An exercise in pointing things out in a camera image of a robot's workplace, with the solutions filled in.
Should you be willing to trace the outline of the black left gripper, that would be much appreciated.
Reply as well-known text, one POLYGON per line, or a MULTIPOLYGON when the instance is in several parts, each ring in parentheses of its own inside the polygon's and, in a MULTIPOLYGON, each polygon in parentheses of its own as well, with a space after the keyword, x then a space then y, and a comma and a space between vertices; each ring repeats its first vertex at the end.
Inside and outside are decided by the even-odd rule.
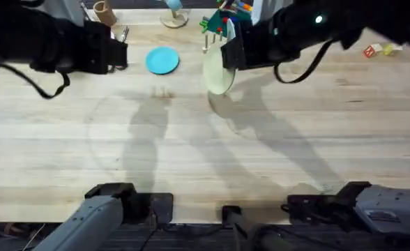
MULTIPOLYGON (((111 28, 102 22, 84 21, 82 42, 82 70, 86 73, 106 75, 109 71, 107 44, 111 28)), ((113 55, 120 55, 112 63, 112 69, 125 70, 128 67, 128 44, 119 40, 111 41, 113 55)))

